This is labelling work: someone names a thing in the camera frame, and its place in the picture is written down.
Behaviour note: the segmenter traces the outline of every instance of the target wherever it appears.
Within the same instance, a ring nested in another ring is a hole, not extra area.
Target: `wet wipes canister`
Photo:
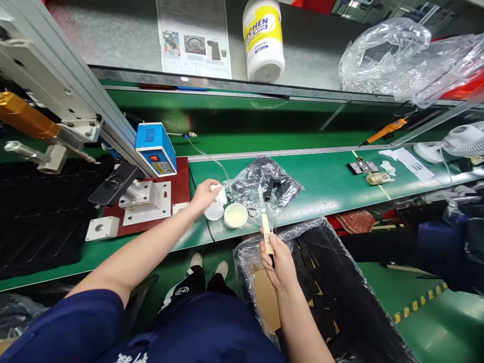
[[[244,10],[247,78],[272,83],[284,72],[281,10],[278,0],[250,0]]]

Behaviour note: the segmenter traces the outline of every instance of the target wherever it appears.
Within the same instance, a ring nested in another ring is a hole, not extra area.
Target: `person's left hand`
[[[217,185],[218,187],[211,189],[211,185]],[[219,191],[223,189],[223,185],[220,184],[219,181],[215,179],[207,179],[203,183],[198,184],[197,190],[195,191],[195,195],[193,196],[192,201],[190,202],[190,206],[197,211],[197,213],[202,214],[205,209],[207,209],[217,195]]]

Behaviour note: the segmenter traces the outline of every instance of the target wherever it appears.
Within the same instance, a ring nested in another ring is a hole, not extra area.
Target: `sleeve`
[[[81,292],[40,316],[0,357],[0,363],[93,362],[114,345],[123,302],[110,290]]]

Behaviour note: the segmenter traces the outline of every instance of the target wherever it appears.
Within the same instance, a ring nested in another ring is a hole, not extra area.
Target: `blue control box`
[[[138,124],[136,152],[157,176],[176,174],[176,154],[163,123]]]

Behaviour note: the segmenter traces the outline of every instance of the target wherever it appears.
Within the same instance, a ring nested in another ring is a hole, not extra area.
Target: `paper sheet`
[[[156,7],[164,72],[232,78],[225,0],[157,0]]]
[[[405,165],[408,170],[414,173],[417,178],[422,180],[422,182],[435,176],[434,173],[423,166],[415,156],[404,148],[394,150],[393,155],[395,155],[398,158],[398,161]]]

